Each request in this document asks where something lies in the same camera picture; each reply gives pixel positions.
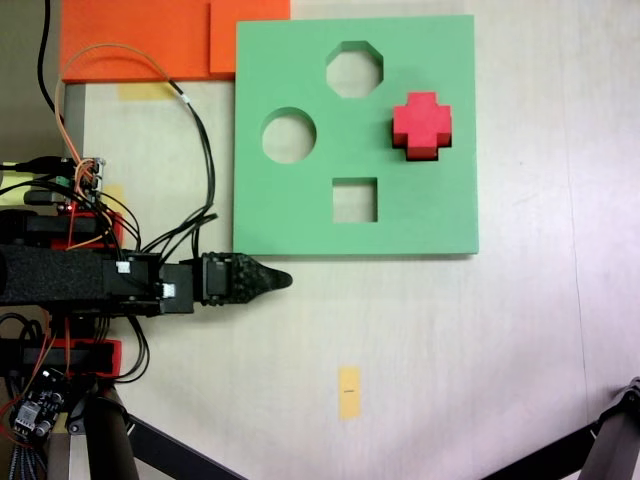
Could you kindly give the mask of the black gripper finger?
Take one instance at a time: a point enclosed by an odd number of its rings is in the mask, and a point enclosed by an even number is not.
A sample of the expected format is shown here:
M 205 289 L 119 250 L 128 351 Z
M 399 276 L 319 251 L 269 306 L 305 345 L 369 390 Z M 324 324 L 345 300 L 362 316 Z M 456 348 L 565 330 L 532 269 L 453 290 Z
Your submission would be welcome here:
M 248 255 L 232 255 L 230 303 L 249 303 L 260 295 L 292 284 L 293 278 L 287 272 L 267 267 Z

